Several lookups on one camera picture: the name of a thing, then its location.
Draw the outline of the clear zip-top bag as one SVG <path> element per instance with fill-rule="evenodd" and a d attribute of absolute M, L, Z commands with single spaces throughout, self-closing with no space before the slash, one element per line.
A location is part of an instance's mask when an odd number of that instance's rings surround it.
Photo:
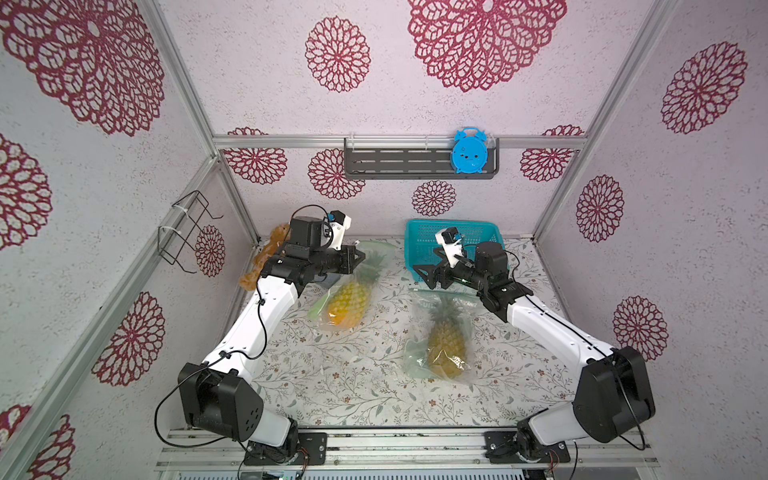
<path fill-rule="evenodd" d="M 365 259 L 351 275 L 338 280 L 309 310 L 308 319 L 327 330 L 358 326 L 371 305 L 374 288 L 389 266 L 395 246 L 382 241 L 359 241 Z"/>
<path fill-rule="evenodd" d="M 458 292 L 414 290 L 411 319 L 415 337 L 403 348 L 405 375 L 469 384 L 474 379 L 474 320 L 480 301 Z"/>

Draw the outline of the yellow pineapple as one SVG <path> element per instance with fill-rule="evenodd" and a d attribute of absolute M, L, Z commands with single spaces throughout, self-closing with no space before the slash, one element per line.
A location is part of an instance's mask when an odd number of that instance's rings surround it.
<path fill-rule="evenodd" d="M 384 263 L 383 254 L 372 253 L 357 267 L 352 279 L 331 296 L 326 316 L 332 326 L 353 328 L 363 320 Z"/>

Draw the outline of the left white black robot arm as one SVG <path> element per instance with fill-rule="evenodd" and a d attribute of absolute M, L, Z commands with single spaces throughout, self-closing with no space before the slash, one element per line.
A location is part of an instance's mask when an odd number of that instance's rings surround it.
<path fill-rule="evenodd" d="M 329 274 L 350 275 L 364 261 L 363 252 L 343 242 L 350 226 L 350 217 L 338 210 L 291 218 L 286 239 L 265 261 L 233 326 L 201 363 L 187 363 L 179 372 L 171 392 L 179 396 L 188 426 L 276 464 L 309 457 L 296 421 L 267 408 L 254 389 L 254 369 L 308 284 Z"/>

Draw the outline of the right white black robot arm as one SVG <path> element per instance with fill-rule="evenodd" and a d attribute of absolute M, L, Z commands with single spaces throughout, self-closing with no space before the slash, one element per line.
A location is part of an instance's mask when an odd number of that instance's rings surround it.
<path fill-rule="evenodd" d="M 490 313 L 526 333 L 579 375 L 573 399 L 519 421 L 503 454 L 529 463 L 553 461 L 556 449 L 568 442 L 590 438 L 607 444 L 654 417 L 646 361 L 636 349 L 616 348 L 552 311 L 515 279 L 500 243 L 481 242 L 469 257 L 454 228 L 439 231 L 436 241 L 439 262 L 414 268 L 428 288 L 459 284 L 475 290 Z"/>

